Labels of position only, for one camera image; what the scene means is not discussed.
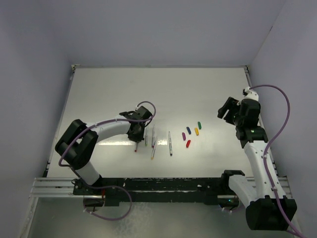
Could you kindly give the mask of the green marker pen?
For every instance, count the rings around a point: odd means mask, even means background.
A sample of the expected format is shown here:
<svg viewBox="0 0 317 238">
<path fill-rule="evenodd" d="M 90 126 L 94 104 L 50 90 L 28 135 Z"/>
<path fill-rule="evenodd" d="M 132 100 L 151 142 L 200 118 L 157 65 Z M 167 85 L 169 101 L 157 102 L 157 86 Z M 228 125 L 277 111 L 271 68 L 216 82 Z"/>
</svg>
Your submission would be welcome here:
<svg viewBox="0 0 317 238">
<path fill-rule="evenodd" d="M 146 130 L 145 130 L 145 146 L 148 145 L 148 134 L 149 134 L 148 128 L 146 128 Z"/>
</svg>

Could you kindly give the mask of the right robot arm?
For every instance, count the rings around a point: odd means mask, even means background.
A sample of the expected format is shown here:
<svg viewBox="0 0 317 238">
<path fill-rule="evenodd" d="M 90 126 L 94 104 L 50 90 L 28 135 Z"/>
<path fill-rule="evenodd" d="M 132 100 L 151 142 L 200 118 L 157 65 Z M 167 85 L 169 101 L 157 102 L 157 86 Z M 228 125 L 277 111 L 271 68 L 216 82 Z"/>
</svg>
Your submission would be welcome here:
<svg viewBox="0 0 317 238">
<path fill-rule="evenodd" d="M 246 208 L 246 221 L 251 230 L 286 231 L 297 211 L 294 199 L 289 199 L 278 180 L 266 149 L 268 138 L 258 125 L 260 103 L 245 98 L 229 97 L 218 110 L 218 118 L 235 126 L 236 137 L 248 157 L 254 176 L 252 187 L 243 175 L 231 175 L 220 182 L 226 194 L 238 196 Z"/>
</svg>

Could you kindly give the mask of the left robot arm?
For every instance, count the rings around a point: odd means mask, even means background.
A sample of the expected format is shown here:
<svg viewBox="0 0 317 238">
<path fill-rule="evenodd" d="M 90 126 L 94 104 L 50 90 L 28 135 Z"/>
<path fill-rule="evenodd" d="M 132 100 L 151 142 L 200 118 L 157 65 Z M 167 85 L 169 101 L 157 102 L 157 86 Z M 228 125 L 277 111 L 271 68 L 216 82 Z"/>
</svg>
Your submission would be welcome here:
<svg viewBox="0 0 317 238">
<path fill-rule="evenodd" d="M 79 119 L 74 120 L 55 146 L 55 151 L 65 160 L 66 167 L 85 182 L 90 194 L 102 189 L 102 176 L 90 162 L 95 145 L 107 138 L 126 134 L 130 141 L 144 140 L 146 122 L 152 113 L 144 107 L 136 111 L 122 112 L 117 117 L 88 126 Z"/>
</svg>

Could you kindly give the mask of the purple marker pen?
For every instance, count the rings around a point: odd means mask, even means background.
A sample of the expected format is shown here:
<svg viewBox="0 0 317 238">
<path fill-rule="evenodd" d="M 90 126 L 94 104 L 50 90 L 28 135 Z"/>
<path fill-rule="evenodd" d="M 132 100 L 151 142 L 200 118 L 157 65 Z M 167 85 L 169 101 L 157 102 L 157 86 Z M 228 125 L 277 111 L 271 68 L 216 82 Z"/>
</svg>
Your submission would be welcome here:
<svg viewBox="0 0 317 238">
<path fill-rule="evenodd" d="M 154 148 L 155 142 L 156 142 L 156 127 L 154 124 L 152 129 L 152 148 Z"/>
</svg>

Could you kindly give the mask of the yellow marker pen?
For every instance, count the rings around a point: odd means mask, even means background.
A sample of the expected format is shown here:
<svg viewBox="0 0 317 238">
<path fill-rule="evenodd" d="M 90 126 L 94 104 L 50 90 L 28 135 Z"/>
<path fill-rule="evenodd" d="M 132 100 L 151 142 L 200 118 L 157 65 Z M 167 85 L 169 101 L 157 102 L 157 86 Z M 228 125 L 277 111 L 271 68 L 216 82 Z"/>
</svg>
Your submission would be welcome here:
<svg viewBox="0 0 317 238">
<path fill-rule="evenodd" d="M 153 160 L 155 157 L 157 143 L 158 143 L 158 136 L 155 137 L 154 146 L 153 146 L 153 150 L 152 150 L 152 154 L 151 154 L 151 160 Z"/>
</svg>

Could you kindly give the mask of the blue marker pen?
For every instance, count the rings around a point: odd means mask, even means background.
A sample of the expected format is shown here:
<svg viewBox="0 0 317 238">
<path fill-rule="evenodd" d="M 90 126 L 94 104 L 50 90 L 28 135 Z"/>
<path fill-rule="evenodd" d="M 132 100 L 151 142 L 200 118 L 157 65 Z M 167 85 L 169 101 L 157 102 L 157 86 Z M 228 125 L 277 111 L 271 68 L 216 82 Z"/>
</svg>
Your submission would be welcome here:
<svg viewBox="0 0 317 238">
<path fill-rule="evenodd" d="M 168 132 L 168 145 L 169 145 L 169 154 L 170 156 L 173 155 L 173 150 L 172 150 L 172 141 L 171 141 L 171 133 L 170 131 Z"/>
</svg>

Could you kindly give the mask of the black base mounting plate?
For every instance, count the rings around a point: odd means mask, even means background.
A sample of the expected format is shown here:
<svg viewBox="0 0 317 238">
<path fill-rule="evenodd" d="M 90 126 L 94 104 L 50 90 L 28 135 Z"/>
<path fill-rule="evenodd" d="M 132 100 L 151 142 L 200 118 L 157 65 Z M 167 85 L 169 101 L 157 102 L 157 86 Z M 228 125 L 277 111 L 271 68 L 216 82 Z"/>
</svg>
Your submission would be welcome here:
<svg viewBox="0 0 317 238">
<path fill-rule="evenodd" d="M 85 205 L 118 206 L 121 202 L 203 203 L 236 208 L 238 196 L 224 178 L 102 178 L 87 187 L 73 179 L 73 194 Z"/>
</svg>

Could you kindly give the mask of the aluminium frame rail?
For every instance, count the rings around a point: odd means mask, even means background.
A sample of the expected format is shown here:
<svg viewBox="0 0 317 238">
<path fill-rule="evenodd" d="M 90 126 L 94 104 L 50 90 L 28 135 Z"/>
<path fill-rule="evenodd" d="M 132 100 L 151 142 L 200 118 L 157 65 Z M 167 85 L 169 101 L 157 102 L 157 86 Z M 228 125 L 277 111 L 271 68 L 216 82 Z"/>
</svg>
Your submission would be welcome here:
<svg viewBox="0 0 317 238">
<path fill-rule="evenodd" d="M 255 189 L 255 180 L 253 177 L 246 178 L 248 182 Z M 293 198 L 287 177 L 278 178 L 279 182 L 288 198 Z M 71 198 L 73 194 L 74 185 L 72 178 L 35 178 L 30 197 L 57 197 L 57 198 Z"/>
</svg>

